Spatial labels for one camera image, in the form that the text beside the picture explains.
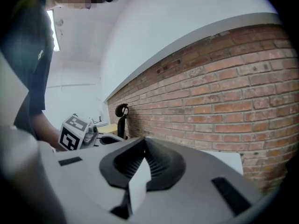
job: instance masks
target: desk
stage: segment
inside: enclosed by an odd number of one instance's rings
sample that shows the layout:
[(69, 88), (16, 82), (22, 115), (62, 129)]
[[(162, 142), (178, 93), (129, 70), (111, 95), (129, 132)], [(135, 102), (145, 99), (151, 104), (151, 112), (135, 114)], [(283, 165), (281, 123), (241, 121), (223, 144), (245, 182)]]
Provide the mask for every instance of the desk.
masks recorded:
[(117, 135), (117, 124), (110, 124), (102, 127), (98, 127), (99, 133), (112, 133)]

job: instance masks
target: white ceiling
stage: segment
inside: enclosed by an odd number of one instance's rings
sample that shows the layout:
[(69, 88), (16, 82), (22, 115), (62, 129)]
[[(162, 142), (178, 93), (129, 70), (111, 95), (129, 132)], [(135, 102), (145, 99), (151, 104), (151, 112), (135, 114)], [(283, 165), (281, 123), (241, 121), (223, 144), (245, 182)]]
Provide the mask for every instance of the white ceiling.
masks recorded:
[(75, 61), (100, 64), (100, 59), (117, 19), (131, 0), (114, 0), (88, 9), (54, 8), (59, 52), (52, 61)]

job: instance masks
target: chair backrest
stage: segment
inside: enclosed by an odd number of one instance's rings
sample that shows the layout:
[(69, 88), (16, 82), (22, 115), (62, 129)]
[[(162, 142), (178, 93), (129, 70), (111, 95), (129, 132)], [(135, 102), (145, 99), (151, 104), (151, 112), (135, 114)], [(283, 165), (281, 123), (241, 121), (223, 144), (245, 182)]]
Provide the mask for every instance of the chair backrest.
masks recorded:
[(121, 137), (122, 139), (124, 138), (125, 123), (126, 123), (126, 118), (127, 118), (128, 114), (129, 114), (128, 104), (120, 104), (115, 109), (115, 115), (117, 117), (120, 117), (120, 119), (117, 123), (117, 136)]

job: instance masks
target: dark t-shirt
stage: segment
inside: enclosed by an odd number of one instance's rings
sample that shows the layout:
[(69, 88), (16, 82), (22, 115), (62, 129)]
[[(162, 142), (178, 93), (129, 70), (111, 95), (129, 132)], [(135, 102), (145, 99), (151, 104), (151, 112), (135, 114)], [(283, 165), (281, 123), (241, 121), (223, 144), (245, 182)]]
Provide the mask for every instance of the dark t-shirt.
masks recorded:
[(0, 48), (12, 70), (28, 88), (14, 124), (35, 136), (30, 116), (45, 109), (45, 89), (54, 39), (46, 0), (16, 0)]

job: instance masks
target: gray device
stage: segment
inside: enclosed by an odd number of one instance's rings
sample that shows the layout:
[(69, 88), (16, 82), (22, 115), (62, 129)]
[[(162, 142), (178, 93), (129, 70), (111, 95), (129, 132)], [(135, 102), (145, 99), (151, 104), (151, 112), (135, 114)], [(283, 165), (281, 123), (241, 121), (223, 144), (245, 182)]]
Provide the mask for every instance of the gray device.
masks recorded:
[[(53, 153), (27, 132), (1, 127), (0, 141), (4, 177), (54, 223), (247, 223), (272, 198), (262, 199), (250, 181), (210, 154), (163, 140)], [(132, 214), (126, 182), (143, 155), (152, 180)], [(234, 202), (244, 208), (239, 214)]]

